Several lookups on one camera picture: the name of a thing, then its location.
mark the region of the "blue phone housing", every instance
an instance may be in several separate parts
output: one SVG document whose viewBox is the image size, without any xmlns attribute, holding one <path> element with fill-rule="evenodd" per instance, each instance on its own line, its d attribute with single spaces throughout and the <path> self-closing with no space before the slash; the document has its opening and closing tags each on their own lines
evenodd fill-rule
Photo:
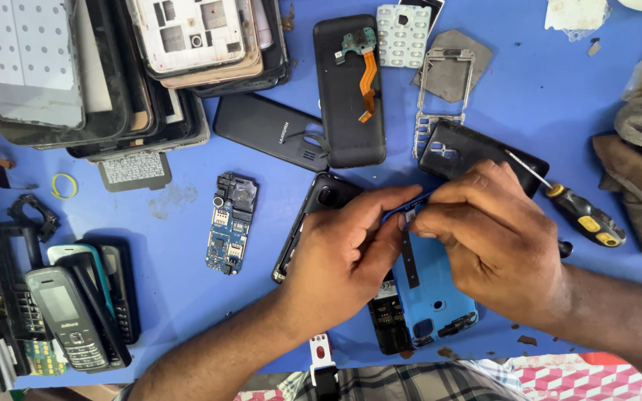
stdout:
<svg viewBox="0 0 642 401">
<path fill-rule="evenodd" d="M 427 204 L 429 193 L 388 212 L 405 216 L 406 228 Z M 454 335 L 477 323 L 477 303 L 452 283 L 445 247 L 434 238 L 403 232 L 403 252 L 393 265 L 400 305 L 415 348 Z"/>
</svg>

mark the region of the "blue table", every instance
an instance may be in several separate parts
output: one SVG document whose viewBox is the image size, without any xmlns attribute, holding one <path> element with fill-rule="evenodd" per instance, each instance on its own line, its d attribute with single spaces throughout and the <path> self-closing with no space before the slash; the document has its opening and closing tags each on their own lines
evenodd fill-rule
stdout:
<svg viewBox="0 0 642 401">
<path fill-rule="evenodd" d="M 266 91 L 268 96 L 310 114 L 320 115 L 313 26 L 323 19 L 352 14 L 375 14 L 380 1 L 297 1 L 295 28 L 286 33 L 290 55 L 298 61 L 289 84 Z M 289 7 L 282 0 L 282 13 Z M 544 30 L 545 1 L 448 0 L 430 36 L 457 28 L 489 46 L 495 57 L 479 80 L 467 108 L 467 126 L 548 161 L 548 178 L 568 184 L 591 199 L 623 227 L 629 222 L 620 200 L 596 186 L 602 169 L 589 137 L 611 128 L 622 106 L 620 92 L 633 66 L 642 59 L 642 13 L 612 1 L 611 17 L 591 37 L 601 37 L 602 50 L 588 57 L 587 39 L 569 43 L 562 32 Z M 412 133 L 418 88 L 409 85 L 408 68 L 381 68 L 388 157 L 379 166 L 334 171 L 365 187 L 421 183 L 437 184 L 412 159 Z M 429 111 L 453 110 L 435 96 Z M 205 101 L 208 120 L 216 99 Z M 6 141 L 0 136 L 0 145 Z M 86 375 L 70 371 L 57 378 L 19 378 L 16 387 L 51 387 L 130 382 L 165 351 L 263 296 L 275 284 L 274 262 L 299 211 L 314 174 L 217 136 L 203 146 L 168 154 L 173 182 L 164 190 L 109 193 L 98 169 L 72 159 L 65 150 L 38 151 L 8 146 L 18 167 L 13 170 L 40 188 L 32 191 L 61 216 L 61 228 L 46 244 L 82 238 L 87 232 L 127 238 L 133 252 L 142 334 L 130 348 L 135 359 L 127 369 Z M 205 266 L 204 254 L 217 175 L 225 171 L 253 177 L 260 186 L 258 209 L 249 234 L 243 270 L 224 276 Z M 50 179 L 68 173 L 79 184 L 78 195 L 58 200 L 50 195 Z M 0 188 L 0 220 L 20 190 Z M 621 248 L 609 250 L 581 237 L 553 209 L 544 196 L 537 203 L 558 222 L 559 235 L 574 243 L 570 263 L 614 276 L 642 280 L 642 255 L 634 233 Z M 26 261 L 23 245 L 20 259 Z M 388 365 L 444 360 L 438 348 L 448 347 L 461 358 L 540 355 L 583 351 L 529 327 L 510 328 L 512 322 L 481 307 L 480 321 L 471 330 L 441 345 L 415 352 L 409 360 L 384 356 L 378 349 L 370 315 L 364 308 L 348 322 L 330 330 L 334 360 L 340 367 Z M 516 340 L 536 338 L 537 346 Z M 283 355 L 261 372 L 308 369 L 307 344 Z"/>
</svg>

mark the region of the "orange flex cable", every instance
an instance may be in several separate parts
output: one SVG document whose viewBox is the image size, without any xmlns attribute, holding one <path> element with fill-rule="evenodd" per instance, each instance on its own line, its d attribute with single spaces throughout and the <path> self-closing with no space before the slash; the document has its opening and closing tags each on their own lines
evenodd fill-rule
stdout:
<svg viewBox="0 0 642 401">
<path fill-rule="evenodd" d="M 365 105 L 366 111 L 358 118 L 358 121 L 365 123 L 368 121 L 371 115 L 375 113 L 375 91 L 370 88 L 370 83 L 375 78 L 375 73 L 378 71 L 378 68 L 375 65 L 375 56 L 373 51 L 368 51 L 363 54 L 363 59 L 366 61 L 366 71 L 363 73 L 363 78 L 361 78 L 361 93 L 363 94 L 363 105 Z"/>
</svg>

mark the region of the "white plastic clip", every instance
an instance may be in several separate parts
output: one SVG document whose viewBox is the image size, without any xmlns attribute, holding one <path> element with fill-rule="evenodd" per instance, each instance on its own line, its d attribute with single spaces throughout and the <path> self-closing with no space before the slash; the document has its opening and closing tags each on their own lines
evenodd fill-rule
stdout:
<svg viewBox="0 0 642 401">
<path fill-rule="evenodd" d="M 311 384 L 316 387 L 316 375 L 314 370 L 335 366 L 336 362 L 331 360 L 331 346 L 328 343 L 328 334 L 321 333 L 311 337 L 311 340 L 309 340 L 309 346 L 311 347 L 311 366 L 309 367 L 309 371 L 311 372 Z M 338 382 L 338 373 L 334 375 L 334 378 Z"/>
</svg>

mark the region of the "screwdriver shaft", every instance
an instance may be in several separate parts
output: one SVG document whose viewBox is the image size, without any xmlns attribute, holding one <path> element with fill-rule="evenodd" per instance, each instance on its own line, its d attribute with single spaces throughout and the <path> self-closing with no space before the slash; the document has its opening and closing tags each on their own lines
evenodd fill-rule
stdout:
<svg viewBox="0 0 642 401">
<path fill-rule="evenodd" d="M 554 187 L 554 186 L 552 186 L 551 184 L 549 184 L 547 180 L 545 180 L 543 177 L 541 177 L 539 174 L 537 174 L 537 173 L 536 173 L 536 171 L 532 170 L 532 169 L 531 169 L 531 167 L 529 167 L 529 166 L 528 166 L 525 162 L 523 162 L 520 158 L 516 157 L 516 156 L 514 155 L 514 153 L 512 153 L 512 152 L 510 152 L 509 150 L 506 150 L 506 149 L 504 149 L 504 151 L 506 152 L 506 154 L 510 155 L 510 156 L 512 157 L 512 159 L 516 160 L 516 162 L 517 162 L 517 163 L 521 164 L 521 165 L 522 165 L 522 167 L 524 167 L 524 168 L 525 168 L 525 169 L 527 169 L 530 173 L 532 173 L 532 174 L 534 175 L 534 177 L 537 177 L 537 178 L 539 179 L 539 181 L 541 181 L 541 182 L 542 182 L 542 184 L 543 184 L 543 185 L 548 186 L 549 188 L 553 188 L 553 187 Z"/>
</svg>

